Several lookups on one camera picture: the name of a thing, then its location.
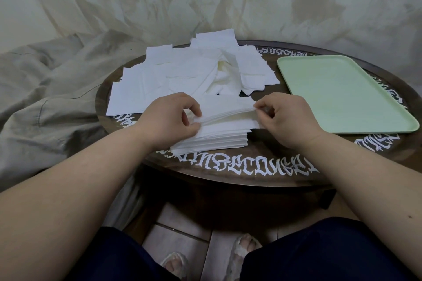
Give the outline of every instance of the white slipper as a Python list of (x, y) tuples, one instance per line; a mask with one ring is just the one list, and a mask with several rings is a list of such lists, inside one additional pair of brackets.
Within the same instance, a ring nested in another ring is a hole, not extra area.
[[(236, 239), (235, 243), (233, 244), (232, 251), (230, 253), (230, 259), (229, 264), (227, 266), (226, 276), (224, 277), (223, 281), (235, 281), (240, 278), (240, 272), (242, 271), (242, 264), (243, 259), (246, 257), (246, 255), (249, 253), (248, 250), (246, 250), (244, 247), (240, 245), (241, 238), (248, 236), (249, 234), (245, 234), (243, 236), (240, 236)], [(259, 249), (262, 247), (260, 242), (256, 240), (254, 237), (252, 237), (252, 240), (256, 243), (256, 249)], [(242, 260), (235, 259), (234, 255), (237, 254), (242, 258)]]
[(179, 279), (187, 278), (187, 270), (188, 270), (188, 262), (186, 257), (180, 252), (172, 252), (161, 262), (161, 266), (165, 267), (167, 262), (174, 260), (175, 258), (179, 258), (182, 262), (182, 267), (180, 269), (174, 270), (172, 274), (174, 274)]

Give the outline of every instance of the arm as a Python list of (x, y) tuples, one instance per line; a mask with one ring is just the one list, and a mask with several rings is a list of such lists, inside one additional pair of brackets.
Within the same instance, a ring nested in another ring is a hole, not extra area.
[(422, 277), (422, 174), (323, 131), (302, 97), (273, 93), (255, 104), (261, 124), (306, 156), (352, 210)]
[(0, 279), (64, 278), (142, 159), (197, 133), (184, 108), (201, 115), (186, 94), (159, 98), (134, 126), (2, 192)]

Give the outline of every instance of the forearm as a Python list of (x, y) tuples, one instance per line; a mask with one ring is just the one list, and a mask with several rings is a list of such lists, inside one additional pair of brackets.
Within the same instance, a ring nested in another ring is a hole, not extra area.
[(1, 193), (1, 279), (63, 278), (148, 152), (119, 130)]
[(422, 277), (422, 174), (333, 134), (300, 151), (377, 236)]

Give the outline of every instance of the table leg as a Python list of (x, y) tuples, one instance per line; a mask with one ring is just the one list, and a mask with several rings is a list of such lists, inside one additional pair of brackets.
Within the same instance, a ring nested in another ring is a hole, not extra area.
[(327, 210), (330, 207), (332, 200), (334, 199), (336, 189), (325, 190), (319, 198), (318, 205), (320, 208)]

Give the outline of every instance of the left hand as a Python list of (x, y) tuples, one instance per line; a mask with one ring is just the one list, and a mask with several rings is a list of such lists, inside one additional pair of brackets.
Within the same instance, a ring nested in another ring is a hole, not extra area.
[(197, 134), (201, 125), (189, 124), (183, 109), (201, 117), (199, 103), (184, 92), (154, 100), (131, 128), (152, 151), (165, 150), (181, 140)]

